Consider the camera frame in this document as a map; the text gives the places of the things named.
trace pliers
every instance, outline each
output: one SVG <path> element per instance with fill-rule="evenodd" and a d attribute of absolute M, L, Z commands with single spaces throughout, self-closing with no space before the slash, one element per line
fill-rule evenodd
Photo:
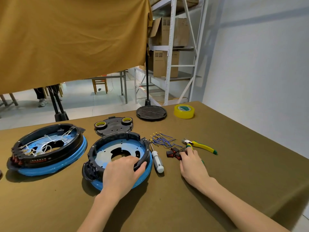
<path fill-rule="evenodd" d="M 209 152 L 211 152 L 211 153 L 214 153 L 215 155 L 218 154 L 217 151 L 214 150 L 213 148 L 210 148 L 210 147 L 208 147 L 208 146 L 206 146 L 206 145 L 204 145 L 204 144 L 200 144 L 200 143 L 198 143 L 198 142 L 196 142 L 196 141 L 190 141 L 190 140 L 184 138 L 184 139 L 182 140 L 182 142 L 185 143 L 185 144 L 187 144 L 186 147 L 191 147 L 191 148 L 192 148 L 192 146 L 194 146 L 194 147 L 199 147 L 199 148 L 205 149 L 205 150 L 207 150 L 207 151 L 209 151 Z"/>

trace black pants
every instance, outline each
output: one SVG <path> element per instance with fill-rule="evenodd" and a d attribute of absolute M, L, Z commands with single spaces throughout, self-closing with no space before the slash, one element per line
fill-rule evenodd
<path fill-rule="evenodd" d="M 54 93 L 59 93 L 59 85 L 55 85 L 56 87 L 56 91 L 54 91 Z M 45 98 L 44 97 L 44 91 L 43 91 L 43 87 L 40 87 L 40 88 L 36 88 L 34 89 L 34 91 L 36 92 L 37 94 L 37 99 L 42 99 L 42 98 Z"/>

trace yellow cloth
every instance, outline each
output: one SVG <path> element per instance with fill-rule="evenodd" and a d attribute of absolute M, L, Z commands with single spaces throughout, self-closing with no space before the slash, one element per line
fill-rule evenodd
<path fill-rule="evenodd" d="M 148 0 L 0 0 L 0 94 L 145 62 Z"/>

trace person's leg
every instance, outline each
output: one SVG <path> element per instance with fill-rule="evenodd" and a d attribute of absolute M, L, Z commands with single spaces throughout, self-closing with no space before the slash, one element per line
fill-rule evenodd
<path fill-rule="evenodd" d="M 44 107 L 47 102 L 45 101 L 45 98 L 44 98 L 43 87 L 36 88 L 34 89 L 34 91 L 36 92 L 37 99 L 39 100 L 39 107 Z"/>

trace hand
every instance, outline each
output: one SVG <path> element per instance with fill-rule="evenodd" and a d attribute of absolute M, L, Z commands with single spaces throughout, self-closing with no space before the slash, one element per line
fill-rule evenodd
<path fill-rule="evenodd" d="M 191 147 L 186 148 L 186 152 L 180 152 L 180 172 L 186 181 L 200 192 L 204 193 L 208 187 L 208 183 L 213 181 L 208 175 L 208 172 L 199 157 L 196 150 L 192 150 Z"/>
<path fill-rule="evenodd" d="M 134 172 L 133 167 L 137 161 L 139 158 L 127 156 L 109 162 L 104 170 L 101 194 L 108 193 L 118 201 L 122 199 L 145 171 L 147 162 L 142 163 Z"/>

